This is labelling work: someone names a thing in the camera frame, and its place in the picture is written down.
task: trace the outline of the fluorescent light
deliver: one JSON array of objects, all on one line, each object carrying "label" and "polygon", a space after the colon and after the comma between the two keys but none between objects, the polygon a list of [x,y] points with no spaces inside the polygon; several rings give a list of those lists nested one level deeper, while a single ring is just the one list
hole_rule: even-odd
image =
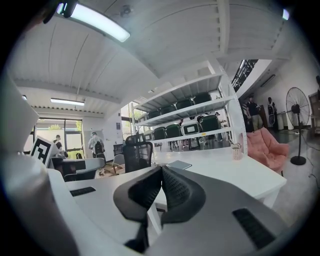
[{"label": "fluorescent light", "polygon": [[241,64],[240,64],[240,69],[242,68],[242,66],[244,65],[244,63],[245,63],[245,60],[243,60],[243,61],[241,62]]},{"label": "fluorescent light", "polygon": [[[58,6],[56,11],[58,14],[61,14],[63,6],[63,3]],[[109,34],[122,43],[130,37],[130,34],[127,31],[111,19],[78,3],[73,10],[71,18],[87,23]]]},{"label": "fluorescent light", "polygon": [[66,99],[59,99],[59,98],[51,98],[50,100],[52,103],[62,103],[62,104],[70,104],[70,105],[78,105],[84,106],[85,103],[82,101],[75,101],[75,100],[66,100]]},{"label": "fluorescent light", "polygon": [[286,9],[283,9],[282,18],[287,21],[287,20],[289,20],[289,16],[290,16],[289,12]]}]

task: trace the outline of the floor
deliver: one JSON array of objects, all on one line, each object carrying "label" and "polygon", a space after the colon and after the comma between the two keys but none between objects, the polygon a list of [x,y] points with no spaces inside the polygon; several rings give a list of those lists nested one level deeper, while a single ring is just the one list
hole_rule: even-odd
[{"label": "floor", "polygon": [[[317,197],[319,196],[320,189],[320,137],[311,138],[308,130],[301,132],[301,153],[305,157],[306,164],[297,166],[290,162],[290,158],[298,155],[299,136],[295,131],[282,130],[278,132],[270,131],[279,143],[289,144],[289,156],[283,170],[283,175],[287,179],[287,183],[280,189],[277,199],[273,205],[273,210],[277,212],[280,217],[286,222],[288,226],[292,226],[297,220],[308,216],[312,209]],[[218,142],[210,139],[208,145],[203,142],[200,143],[200,149],[216,149],[228,147],[227,141]],[[160,147],[155,147],[154,150],[160,151]],[[162,152],[170,151],[188,151],[189,148],[170,149],[170,147],[163,143]],[[152,224],[149,222],[148,227],[149,242],[152,244],[158,237]]]}]

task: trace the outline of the white table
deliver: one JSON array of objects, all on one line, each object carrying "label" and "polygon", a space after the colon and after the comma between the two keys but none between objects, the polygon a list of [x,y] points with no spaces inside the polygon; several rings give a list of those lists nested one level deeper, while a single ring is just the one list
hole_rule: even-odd
[{"label": "white table", "polygon": [[[152,155],[152,162],[156,164],[169,164],[176,160],[192,164],[186,171],[231,183],[255,199],[263,200],[269,208],[273,207],[280,188],[287,182],[284,177],[249,156],[243,155],[241,160],[233,160],[231,147],[155,152]],[[166,195],[162,189],[154,202],[167,205]],[[155,204],[148,211],[148,215],[159,234],[161,225]]]}]

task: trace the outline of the fan base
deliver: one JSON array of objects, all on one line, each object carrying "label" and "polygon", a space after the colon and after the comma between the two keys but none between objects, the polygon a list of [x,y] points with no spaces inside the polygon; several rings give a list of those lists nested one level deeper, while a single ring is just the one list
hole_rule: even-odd
[{"label": "fan base", "polygon": [[303,156],[294,156],[290,162],[296,166],[303,166],[306,163],[306,159]]}]

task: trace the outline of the ceiling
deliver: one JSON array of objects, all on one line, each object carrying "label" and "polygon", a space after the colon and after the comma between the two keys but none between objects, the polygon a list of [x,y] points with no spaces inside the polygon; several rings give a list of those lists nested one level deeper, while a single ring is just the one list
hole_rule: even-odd
[{"label": "ceiling", "polygon": [[[283,57],[277,44],[284,20],[273,1],[79,2],[116,21],[130,37],[120,43],[57,15],[26,32],[8,70],[34,107],[66,108],[50,98],[85,100],[83,110],[111,115],[139,97],[152,97],[150,90],[159,93],[205,76],[206,68],[197,64],[208,54],[228,75],[242,59]],[[131,13],[120,14],[124,5]],[[172,76],[179,70],[185,72]]]}]

